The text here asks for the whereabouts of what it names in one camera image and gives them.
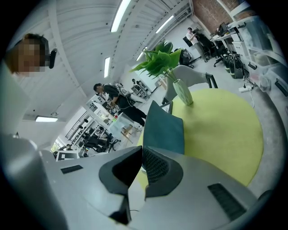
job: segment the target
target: white corrugated ceiling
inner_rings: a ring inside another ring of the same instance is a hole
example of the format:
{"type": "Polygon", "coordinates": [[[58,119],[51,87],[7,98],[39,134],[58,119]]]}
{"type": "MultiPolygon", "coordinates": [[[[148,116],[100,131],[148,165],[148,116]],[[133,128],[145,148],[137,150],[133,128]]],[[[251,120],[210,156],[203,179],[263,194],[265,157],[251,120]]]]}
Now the white corrugated ceiling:
{"type": "Polygon", "coordinates": [[[17,81],[31,98],[27,115],[58,112],[69,119],[93,95],[95,83],[117,81],[124,66],[144,46],[162,37],[155,31],[171,16],[190,12],[188,0],[131,0],[119,29],[110,32],[120,0],[44,0],[31,12],[11,41],[25,33],[44,35],[58,49],[55,67],[17,81]],[[104,60],[111,57],[104,78],[104,60]]]}

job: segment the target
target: brick wall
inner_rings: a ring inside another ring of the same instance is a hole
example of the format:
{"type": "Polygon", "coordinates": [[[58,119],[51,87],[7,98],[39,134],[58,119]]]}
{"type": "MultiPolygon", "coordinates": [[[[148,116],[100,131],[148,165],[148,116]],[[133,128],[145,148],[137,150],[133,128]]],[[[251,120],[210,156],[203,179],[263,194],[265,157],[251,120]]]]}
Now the brick wall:
{"type": "Polygon", "coordinates": [[[229,24],[233,21],[216,0],[193,0],[193,7],[195,15],[203,22],[210,33],[213,33],[221,23],[229,24]]]}
{"type": "MultiPolygon", "coordinates": [[[[233,22],[229,14],[216,0],[192,0],[195,15],[204,23],[207,29],[213,33],[223,22],[229,24],[233,22]]],[[[222,0],[231,11],[239,6],[238,0],[222,0]]],[[[241,20],[256,15],[253,10],[244,11],[236,15],[236,20],[241,20]]]]}

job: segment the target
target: vase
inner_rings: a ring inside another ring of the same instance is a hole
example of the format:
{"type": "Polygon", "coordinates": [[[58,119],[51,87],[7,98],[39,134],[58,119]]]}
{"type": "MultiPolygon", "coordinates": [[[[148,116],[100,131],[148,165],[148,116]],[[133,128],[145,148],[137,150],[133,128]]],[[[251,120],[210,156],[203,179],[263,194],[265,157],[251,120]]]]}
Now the vase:
{"type": "Polygon", "coordinates": [[[189,106],[193,103],[191,92],[181,79],[176,80],[173,86],[177,95],[185,105],[189,106]]]}

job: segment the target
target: fluorescent light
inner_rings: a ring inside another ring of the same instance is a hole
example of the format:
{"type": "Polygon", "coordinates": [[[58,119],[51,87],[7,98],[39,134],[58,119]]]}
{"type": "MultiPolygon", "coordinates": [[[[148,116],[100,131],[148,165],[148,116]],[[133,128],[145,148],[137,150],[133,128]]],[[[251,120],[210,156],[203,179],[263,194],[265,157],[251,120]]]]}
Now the fluorescent light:
{"type": "Polygon", "coordinates": [[[110,57],[105,59],[104,77],[108,77],[110,57]]]}
{"type": "Polygon", "coordinates": [[[163,23],[162,26],[160,26],[160,28],[156,31],[156,34],[159,33],[159,31],[173,18],[174,16],[172,15],[170,18],[168,18],[168,20],[166,22],[163,23]]]}
{"type": "Polygon", "coordinates": [[[142,55],[144,54],[143,51],[146,49],[147,49],[147,46],[142,50],[141,54],[137,57],[136,61],[138,61],[142,57],[142,55]]]}
{"type": "Polygon", "coordinates": [[[36,122],[55,122],[57,121],[57,117],[43,117],[43,116],[37,116],[35,121],[36,122]]]}
{"type": "Polygon", "coordinates": [[[118,10],[116,12],[116,16],[113,20],[112,27],[111,27],[111,32],[116,32],[118,30],[118,27],[120,25],[121,19],[125,13],[125,10],[127,9],[129,3],[131,0],[122,0],[120,3],[120,6],[118,7],[118,10]]]}

